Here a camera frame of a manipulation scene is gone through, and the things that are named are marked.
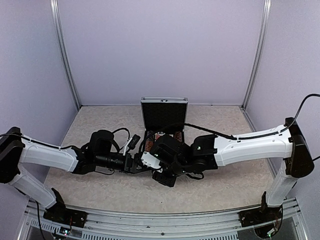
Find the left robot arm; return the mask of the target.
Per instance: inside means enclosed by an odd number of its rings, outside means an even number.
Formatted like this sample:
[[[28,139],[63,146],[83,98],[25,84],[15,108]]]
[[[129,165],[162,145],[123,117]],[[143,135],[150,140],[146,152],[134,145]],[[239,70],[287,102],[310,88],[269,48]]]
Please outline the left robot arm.
[[[123,148],[116,143],[114,132],[98,130],[88,143],[76,146],[55,146],[29,138],[20,128],[12,127],[0,138],[0,182],[9,184],[42,205],[57,221],[70,218],[70,211],[59,192],[46,187],[23,168],[23,163],[61,169],[77,175],[95,172],[98,167],[137,174],[150,170],[140,154],[129,152],[140,137],[129,138]]]

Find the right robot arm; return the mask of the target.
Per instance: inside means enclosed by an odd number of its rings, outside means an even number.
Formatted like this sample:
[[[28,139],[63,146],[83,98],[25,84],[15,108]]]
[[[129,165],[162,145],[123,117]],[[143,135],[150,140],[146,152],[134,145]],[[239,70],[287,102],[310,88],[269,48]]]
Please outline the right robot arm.
[[[246,134],[225,135],[209,130],[207,135],[196,137],[191,145],[165,134],[150,150],[157,163],[152,178],[173,187],[182,175],[201,180],[207,170],[251,160],[281,158],[280,169],[263,194],[262,206],[255,212],[260,222],[266,222],[275,214],[275,208],[283,204],[298,179],[315,168],[315,159],[296,119],[296,116],[287,117],[283,125]]]

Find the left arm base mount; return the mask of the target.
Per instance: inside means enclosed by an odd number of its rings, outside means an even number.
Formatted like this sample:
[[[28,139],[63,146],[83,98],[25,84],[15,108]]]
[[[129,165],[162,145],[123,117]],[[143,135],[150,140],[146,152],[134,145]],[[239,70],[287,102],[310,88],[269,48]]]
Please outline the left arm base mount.
[[[55,223],[68,225],[70,227],[84,228],[88,213],[81,210],[67,208],[62,196],[54,188],[51,189],[55,196],[55,204],[46,208],[43,218]]]

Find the aluminium poker case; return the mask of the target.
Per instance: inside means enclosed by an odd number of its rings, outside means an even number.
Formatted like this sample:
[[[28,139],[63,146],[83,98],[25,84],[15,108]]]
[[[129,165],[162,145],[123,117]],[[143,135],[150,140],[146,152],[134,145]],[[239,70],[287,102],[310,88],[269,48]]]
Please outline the aluminium poker case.
[[[182,132],[185,141],[184,126],[186,122],[188,98],[186,97],[147,97],[141,98],[141,111],[144,123],[144,137],[139,147],[145,151],[148,131],[163,132],[175,137],[175,132]]]

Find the red playing card deck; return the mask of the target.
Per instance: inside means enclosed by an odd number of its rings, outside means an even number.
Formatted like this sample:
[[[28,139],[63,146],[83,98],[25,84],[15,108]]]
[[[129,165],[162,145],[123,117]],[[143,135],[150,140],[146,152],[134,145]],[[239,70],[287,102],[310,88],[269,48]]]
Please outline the red playing card deck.
[[[157,132],[157,133],[155,133],[155,135],[154,135],[154,141],[157,141],[160,137],[165,136],[165,135],[166,135],[166,133],[164,133],[164,132]]]

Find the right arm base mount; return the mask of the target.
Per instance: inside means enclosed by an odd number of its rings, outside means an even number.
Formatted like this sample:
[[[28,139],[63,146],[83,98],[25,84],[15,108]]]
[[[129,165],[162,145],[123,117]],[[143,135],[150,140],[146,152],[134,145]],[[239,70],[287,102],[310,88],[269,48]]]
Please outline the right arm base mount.
[[[269,207],[267,205],[266,194],[267,192],[265,191],[261,197],[261,205],[259,207],[249,210],[242,210],[238,213],[239,220],[243,228],[279,220],[282,218],[282,205],[278,207]]]

